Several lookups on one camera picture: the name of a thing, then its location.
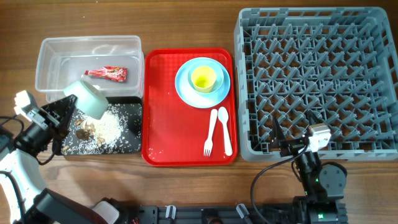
wooden table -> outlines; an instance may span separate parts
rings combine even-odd
[[[13,99],[21,90],[31,91],[38,104],[46,103],[44,94],[35,91],[34,82],[40,44],[47,37],[138,35],[145,54],[173,47],[223,47],[233,54],[233,29],[242,8],[320,5],[381,6],[398,37],[394,11],[398,4],[388,0],[29,2],[0,3],[1,115],[14,114]],[[7,127],[17,133],[17,124],[10,122]],[[45,152],[40,159],[48,156]],[[342,164],[349,172],[343,200],[349,222],[397,223],[398,163]],[[87,206],[103,197],[136,205],[236,205],[249,204],[251,181],[267,165],[248,163],[239,156],[224,167],[153,168],[140,155],[75,156],[56,157],[40,172],[50,189]],[[0,223],[9,223],[8,204],[0,192]],[[296,195],[303,195],[302,186],[288,165],[269,171],[257,183],[259,203],[290,202]]]

plastic spoon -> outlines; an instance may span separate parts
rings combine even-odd
[[[232,145],[231,140],[229,139],[228,127],[226,125],[226,122],[228,121],[228,112],[223,106],[218,109],[218,119],[223,124],[225,154],[227,156],[232,156]]]

plastic crate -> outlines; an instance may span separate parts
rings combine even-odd
[[[398,59],[383,9],[243,9],[234,43],[245,160],[281,160],[268,148],[272,114],[293,139],[307,110],[332,131],[322,159],[398,158]]]

yellow cup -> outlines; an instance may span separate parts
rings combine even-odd
[[[209,93],[216,82],[216,72],[209,66],[199,66],[192,72],[191,80],[197,91]]]

candy wrapper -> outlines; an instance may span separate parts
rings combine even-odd
[[[85,75],[97,78],[105,78],[115,82],[125,82],[127,77],[127,68],[117,66],[104,66],[99,70],[87,70]]]

